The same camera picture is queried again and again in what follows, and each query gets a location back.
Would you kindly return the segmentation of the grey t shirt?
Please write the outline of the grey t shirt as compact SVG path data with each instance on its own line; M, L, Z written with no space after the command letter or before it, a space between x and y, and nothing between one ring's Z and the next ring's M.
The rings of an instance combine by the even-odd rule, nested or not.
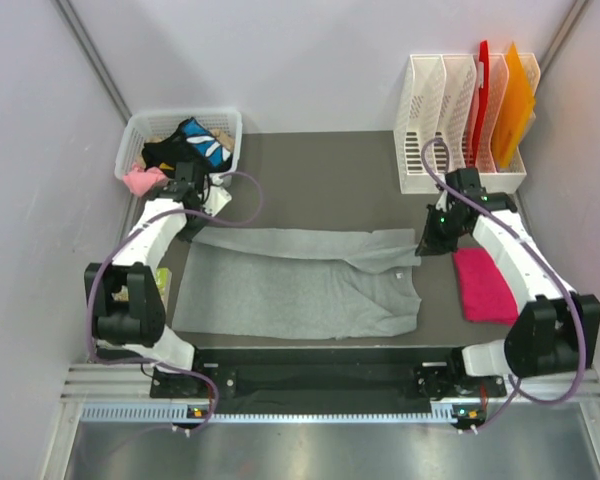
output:
M204 229L173 316L180 332L330 340L417 327L421 263L411 229Z

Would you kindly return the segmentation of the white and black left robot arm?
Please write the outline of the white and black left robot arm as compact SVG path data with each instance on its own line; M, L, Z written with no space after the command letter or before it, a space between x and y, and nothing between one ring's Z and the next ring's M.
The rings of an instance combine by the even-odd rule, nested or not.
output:
M155 274L174 239L192 239L215 212L210 169L180 162L163 186L150 189L143 211L120 246L84 273L87 349L92 360L131 362L173 370L172 384L185 396L206 387L205 370L194 364L195 348L166 325L166 309Z

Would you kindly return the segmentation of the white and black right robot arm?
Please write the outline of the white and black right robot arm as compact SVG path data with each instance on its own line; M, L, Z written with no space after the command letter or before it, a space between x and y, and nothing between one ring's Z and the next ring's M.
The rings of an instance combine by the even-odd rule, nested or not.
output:
M517 318L506 337L457 350L447 370L449 388L467 396L485 376L531 378L587 370L593 364L600 302L579 294L548 265L523 226L513 199L489 193L475 168L440 181L441 195L427 207L419 256L454 253L471 236L495 263L515 301Z

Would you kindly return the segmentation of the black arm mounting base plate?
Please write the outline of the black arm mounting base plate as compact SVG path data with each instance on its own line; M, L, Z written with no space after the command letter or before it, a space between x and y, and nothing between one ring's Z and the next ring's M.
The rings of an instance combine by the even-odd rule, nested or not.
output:
M335 401L351 413L373 395L381 405L478 394L505 397L496 376L463 377L451 347L204 348L195 371L217 386L220 401L236 407L278 400L298 408Z

